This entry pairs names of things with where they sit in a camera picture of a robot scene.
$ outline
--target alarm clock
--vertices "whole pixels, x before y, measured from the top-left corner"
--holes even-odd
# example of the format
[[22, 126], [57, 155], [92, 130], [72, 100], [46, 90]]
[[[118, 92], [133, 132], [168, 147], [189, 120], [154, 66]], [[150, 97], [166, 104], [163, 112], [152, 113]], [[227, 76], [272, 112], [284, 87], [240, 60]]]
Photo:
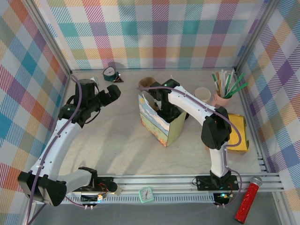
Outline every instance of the alarm clock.
[[106, 81], [111, 81], [114, 83], [123, 82], [120, 78], [119, 72], [116, 72], [116, 70], [113, 67], [108, 67], [103, 71], [103, 77]]
[[152, 202], [154, 200], [151, 187], [144, 187], [139, 190], [140, 201], [142, 203]]

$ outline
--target cardboard box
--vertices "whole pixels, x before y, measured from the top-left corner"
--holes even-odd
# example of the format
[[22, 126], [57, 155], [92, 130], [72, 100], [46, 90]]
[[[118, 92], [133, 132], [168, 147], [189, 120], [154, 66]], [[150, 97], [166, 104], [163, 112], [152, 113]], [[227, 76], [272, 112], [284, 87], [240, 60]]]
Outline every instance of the cardboard box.
[[156, 113], [156, 106], [154, 105], [154, 99], [151, 95], [142, 92], [138, 97], [142, 124], [162, 143], [163, 146], [169, 146], [180, 136], [187, 113], [182, 111], [179, 117], [171, 123], [167, 123]]

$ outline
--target pink cup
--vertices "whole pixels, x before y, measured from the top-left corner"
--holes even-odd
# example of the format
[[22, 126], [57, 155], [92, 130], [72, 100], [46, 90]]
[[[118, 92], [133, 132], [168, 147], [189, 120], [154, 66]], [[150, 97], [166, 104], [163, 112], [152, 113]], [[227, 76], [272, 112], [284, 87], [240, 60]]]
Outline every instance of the pink cup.
[[215, 106], [222, 106], [225, 107], [227, 105], [227, 103], [229, 102], [230, 98], [222, 98], [220, 97], [217, 93], [214, 95], [214, 98], [211, 102], [211, 106], [215, 107]]

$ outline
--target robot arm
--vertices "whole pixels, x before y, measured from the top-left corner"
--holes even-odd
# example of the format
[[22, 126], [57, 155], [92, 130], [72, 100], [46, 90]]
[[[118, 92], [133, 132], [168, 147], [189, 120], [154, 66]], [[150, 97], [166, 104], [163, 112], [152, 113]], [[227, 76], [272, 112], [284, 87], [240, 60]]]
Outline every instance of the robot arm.
[[178, 117], [179, 110], [176, 109], [176, 106], [178, 106], [193, 116], [202, 125], [201, 139], [210, 149], [211, 182], [216, 188], [220, 188], [231, 176], [231, 172], [225, 166], [224, 161], [224, 154], [226, 154], [224, 146], [229, 140], [231, 127], [224, 119], [213, 112], [218, 112], [228, 118], [226, 109], [222, 107], [216, 109], [213, 106], [205, 104], [188, 93], [173, 79], [170, 79], [161, 85], [158, 82], [155, 82], [151, 87], [160, 87], [159, 89], [149, 89], [149, 93], [156, 100], [162, 102], [162, 110], [161, 112], [158, 112], [158, 114], [167, 122], [171, 122]]
[[[55, 131], [50, 138], [44, 152], [39, 157], [37, 162], [31, 167], [29, 172], [21, 172], [18, 177], [18, 182], [26, 196], [30, 196], [33, 181], [38, 173], [38, 168], [41, 167], [41, 160], [52, 140], [58, 138], [51, 146], [49, 154], [45, 158], [45, 162], [37, 180], [33, 199], [53, 206], [59, 205], [65, 195], [71, 191], [84, 186], [92, 188], [98, 187], [97, 171], [87, 167], [80, 167], [77, 171], [59, 176], [61, 164], [69, 150], [69, 147], [75, 137], [81, 132], [86, 121], [91, 117], [92, 112], [100, 112], [102, 106], [106, 106], [119, 98], [121, 92], [116, 85], [107, 87], [108, 93], [99, 91], [96, 83], [89, 79], [79, 81], [82, 89], [82, 101], [76, 115], [58, 136], [57, 132], [66, 124], [69, 118], [74, 113], [79, 99], [78, 86], [76, 84], [75, 95], [73, 95], [67, 103], [60, 109], [59, 120], [57, 121]], [[107, 183], [107, 189], [115, 190], [112, 182]]]
[[[200, 102], [201, 104], [205, 105], [207, 108], [215, 111], [215, 107], [205, 104], [204, 102], [200, 101], [190, 93], [188, 93], [182, 86], [177, 86], [175, 89], [180, 90], [181, 92], [184, 92], [186, 95], [189, 95], [194, 100]], [[181, 95], [175, 91], [172, 91], [168, 95], [169, 102], [171, 104], [174, 104], [187, 113], [189, 113], [192, 117], [194, 117], [200, 124], [203, 126], [203, 123], [205, 122], [207, 117], [210, 117], [213, 115], [212, 112], [207, 111], [206, 109], [200, 107], [195, 102], [191, 101], [189, 98], [187, 98], [184, 95]], [[223, 177], [227, 172], [228, 169], [225, 167], [224, 164], [224, 148], [223, 146], [220, 149], [210, 149], [210, 158], [211, 158], [211, 172], [216, 175], [217, 177], [221, 178]]]

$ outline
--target plaid wall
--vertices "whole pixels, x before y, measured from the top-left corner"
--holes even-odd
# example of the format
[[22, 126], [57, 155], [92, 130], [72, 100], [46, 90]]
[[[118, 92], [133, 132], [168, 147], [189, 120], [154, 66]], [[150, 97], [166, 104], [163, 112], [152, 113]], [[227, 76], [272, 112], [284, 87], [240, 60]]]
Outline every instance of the plaid wall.
[[102, 69], [232, 67], [267, 0], [35, 2], [71, 67]]
[[281, 0], [242, 69], [272, 172], [300, 224], [300, 0]]
[[17, 176], [49, 140], [66, 80], [21, 0], [0, 0], [0, 225], [17, 223]]

